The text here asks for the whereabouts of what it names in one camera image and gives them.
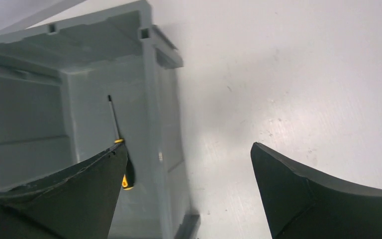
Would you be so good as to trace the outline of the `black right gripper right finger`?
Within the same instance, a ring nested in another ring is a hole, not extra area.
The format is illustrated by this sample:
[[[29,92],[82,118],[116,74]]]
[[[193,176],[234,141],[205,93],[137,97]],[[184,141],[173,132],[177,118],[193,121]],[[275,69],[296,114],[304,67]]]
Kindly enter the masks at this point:
[[[352,183],[256,142],[251,160],[274,239],[382,239],[382,189]]]

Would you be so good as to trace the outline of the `black yellow screwdriver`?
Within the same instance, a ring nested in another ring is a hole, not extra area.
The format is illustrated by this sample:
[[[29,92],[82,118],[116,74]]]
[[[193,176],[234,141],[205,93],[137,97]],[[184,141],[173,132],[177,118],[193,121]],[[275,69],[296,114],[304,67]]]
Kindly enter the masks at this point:
[[[114,124],[114,132],[115,132],[114,143],[123,143],[125,145],[125,139],[122,137],[120,129],[119,129],[111,95],[108,95],[107,99],[108,99],[109,108],[110,108],[110,112],[112,116],[112,121]],[[131,190],[135,186],[135,181],[136,181],[135,169],[130,159],[129,151],[127,151],[127,164],[126,164],[125,173],[122,179],[123,190],[126,190],[126,191]]]

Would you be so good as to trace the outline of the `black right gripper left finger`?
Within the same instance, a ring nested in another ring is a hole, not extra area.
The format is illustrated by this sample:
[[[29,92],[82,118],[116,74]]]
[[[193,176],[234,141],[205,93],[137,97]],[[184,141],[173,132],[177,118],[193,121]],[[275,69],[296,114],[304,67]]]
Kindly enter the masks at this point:
[[[105,239],[127,164],[118,143],[41,179],[0,191],[0,239]]]

